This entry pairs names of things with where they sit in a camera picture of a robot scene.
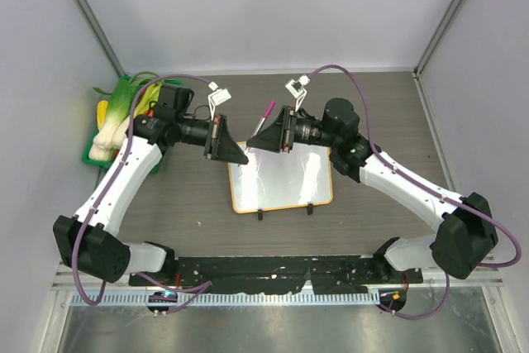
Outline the orange framed whiteboard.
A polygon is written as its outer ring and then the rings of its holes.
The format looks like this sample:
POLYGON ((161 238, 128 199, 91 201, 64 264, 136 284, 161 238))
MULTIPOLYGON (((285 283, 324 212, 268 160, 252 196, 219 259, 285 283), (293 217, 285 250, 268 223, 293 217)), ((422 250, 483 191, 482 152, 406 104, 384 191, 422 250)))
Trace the orange framed whiteboard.
POLYGON ((330 150, 297 144, 289 153, 248 149, 247 165, 228 165, 231 204, 238 214, 290 208, 308 211, 333 200, 330 150))

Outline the purple capped marker pen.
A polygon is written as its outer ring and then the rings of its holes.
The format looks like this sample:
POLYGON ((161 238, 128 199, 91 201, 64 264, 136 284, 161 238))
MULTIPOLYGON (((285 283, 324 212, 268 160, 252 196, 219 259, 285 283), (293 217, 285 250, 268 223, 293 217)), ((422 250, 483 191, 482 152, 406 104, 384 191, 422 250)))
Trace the purple capped marker pen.
POLYGON ((269 118, 270 114, 274 110, 275 104, 276 104, 276 102, 274 100, 270 101, 270 103, 269 103, 268 107, 266 108, 263 116, 259 120, 257 126, 255 127, 255 129, 254 129, 254 131, 252 133, 252 135, 250 136, 251 138, 256 136, 261 131, 261 129, 263 128, 265 122, 267 121, 267 119, 269 118))

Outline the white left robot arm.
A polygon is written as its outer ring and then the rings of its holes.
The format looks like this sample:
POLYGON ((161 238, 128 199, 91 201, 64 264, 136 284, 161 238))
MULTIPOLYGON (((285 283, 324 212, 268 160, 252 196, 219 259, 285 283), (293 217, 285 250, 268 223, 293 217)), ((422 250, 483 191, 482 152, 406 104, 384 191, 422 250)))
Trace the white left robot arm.
POLYGON ((133 133, 89 199, 72 217, 60 216, 53 233, 65 265, 107 283, 125 274, 147 273, 159 286, 176 275, 174 250, 152 242, 125 244, 117 234, 125 212, 168 148, 182 142, 204 149, 209 160, 245 165, 247 156, 233 140, 223 115, 211 122, 181 117, 171 122, 138 116, 133 133))

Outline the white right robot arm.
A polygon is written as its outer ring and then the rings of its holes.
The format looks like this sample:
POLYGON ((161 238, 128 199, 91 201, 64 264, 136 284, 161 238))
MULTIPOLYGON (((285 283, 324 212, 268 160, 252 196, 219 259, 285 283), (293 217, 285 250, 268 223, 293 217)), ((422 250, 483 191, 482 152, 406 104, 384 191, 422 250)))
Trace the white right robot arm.
POLYGON ((373 263, 374 275, 390 283, 404 270, 438 267, 456 279, 467 279, 498 243, 488 201, 477 193, 463 197, 403 168, 359 132, 360 117, 351 102, 333 98, 321 118, 284 106, 278 117, 252 136, 250 148, 289 153, 294 145, 327 147, 340 174, 374 188, 422 219, 432 234, 392 238, 373 263))

